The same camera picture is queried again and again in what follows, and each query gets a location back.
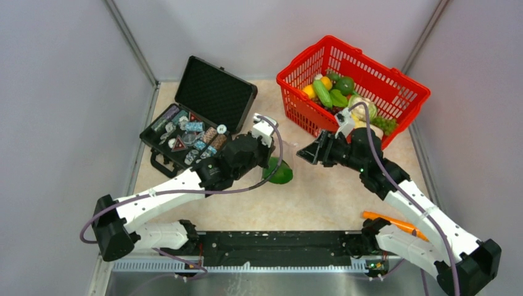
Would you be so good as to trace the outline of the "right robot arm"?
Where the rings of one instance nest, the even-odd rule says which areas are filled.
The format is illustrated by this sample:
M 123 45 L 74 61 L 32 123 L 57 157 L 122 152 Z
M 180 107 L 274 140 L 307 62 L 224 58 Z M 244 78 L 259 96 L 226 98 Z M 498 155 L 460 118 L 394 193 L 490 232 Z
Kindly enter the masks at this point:
M 368 191 L 393 206 L 422 232 L 423 238 L 401 230 L 383 218 L 364 222 L 363 249 L 394 253 L 437 280 L 447 295 L 477 295 L 496 278 L 501 247 L 465 231 L 433 204 L 396 163 L 383 156 L 373 131 L 357 128 L 350 140 L 323 130 L 297 156 L 312 165 L 341 165 L 360 174 Z

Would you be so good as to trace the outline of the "green toy pepper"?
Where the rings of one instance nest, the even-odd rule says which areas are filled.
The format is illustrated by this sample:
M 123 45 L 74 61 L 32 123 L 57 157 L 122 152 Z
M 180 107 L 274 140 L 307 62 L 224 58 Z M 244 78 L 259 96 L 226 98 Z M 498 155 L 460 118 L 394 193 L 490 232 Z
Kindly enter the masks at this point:
M 336 81 L 333 88 L 339 90 L 342 95 L 349 96 L 354 94 L 355 82 L 349 76 L 342 76 Z

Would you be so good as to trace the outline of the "green toy cucumber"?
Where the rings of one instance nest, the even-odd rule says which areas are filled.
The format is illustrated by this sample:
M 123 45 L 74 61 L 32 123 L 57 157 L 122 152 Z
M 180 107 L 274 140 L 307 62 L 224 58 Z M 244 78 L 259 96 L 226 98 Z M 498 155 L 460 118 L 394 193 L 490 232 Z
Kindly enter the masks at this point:
M 332 108 L 333 104 L 332 99 L 330 97 L 330 93 L 323 84 L 323 82 L 321 80 L 314 80 L 314 82 L 312 82 L 312 87 L 316 96 L 320 99 L 321 103 L 329 109 Z

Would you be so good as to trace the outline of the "clear zip top bag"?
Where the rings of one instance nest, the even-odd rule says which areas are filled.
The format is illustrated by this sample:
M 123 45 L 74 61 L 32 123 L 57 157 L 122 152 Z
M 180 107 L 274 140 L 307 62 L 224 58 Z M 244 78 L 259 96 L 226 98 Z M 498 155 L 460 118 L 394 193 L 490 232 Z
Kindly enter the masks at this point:
M 282 150 L 281 164 L 268 182 L 277 185 L 284 185 L 291 182 L 294 178 L 294 158 L 299 145 L 287 141 L 283 141 L 282 144 L 280 144 L 277 139 L 274 140 L 273 145 L 274 151 L 272 151 L 271 157 L 269 158 L 269 167 L 256 167 L 253 173 L 254 180 L 255 182 L 258 182 L 270 175 L 279 162 L 281 154 L 280 150 Z

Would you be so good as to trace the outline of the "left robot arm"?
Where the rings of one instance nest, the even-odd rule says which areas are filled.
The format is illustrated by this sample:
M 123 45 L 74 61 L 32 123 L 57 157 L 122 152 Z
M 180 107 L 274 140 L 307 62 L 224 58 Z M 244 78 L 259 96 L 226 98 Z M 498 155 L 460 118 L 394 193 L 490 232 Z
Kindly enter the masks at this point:
M 215 194 L 232 194 L 233 182 L 251 169 L 268 167 L 274 150 L 273 134 L 241 134 L 214 156 L 207 157 L 179 176 L 131 197 L 99 198 L 88 223 L 104 261 L 131 253 L 142 236 L 138 228 L 179 205 Z

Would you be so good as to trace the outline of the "white green toy leek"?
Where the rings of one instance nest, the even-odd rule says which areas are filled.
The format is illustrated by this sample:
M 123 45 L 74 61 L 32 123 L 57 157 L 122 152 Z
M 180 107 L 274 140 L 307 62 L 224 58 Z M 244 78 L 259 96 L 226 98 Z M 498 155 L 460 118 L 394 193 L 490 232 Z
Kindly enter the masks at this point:
M 262 178 L 266 179 L 270 173 L 274 170 L 276 165 L 278 164 L 279 158 L 278 157 L 271 157 L 269 159 L 269 167 L 264 168 L 262 171 Z M 287 184 L 292 181 L 294 178 L 294 173 L 292 168 L 289 166 L 289 164 L 282 160 L 280 167 L 276 170 L 274 175 L 269 179 L 270 183 L 273 184 Z

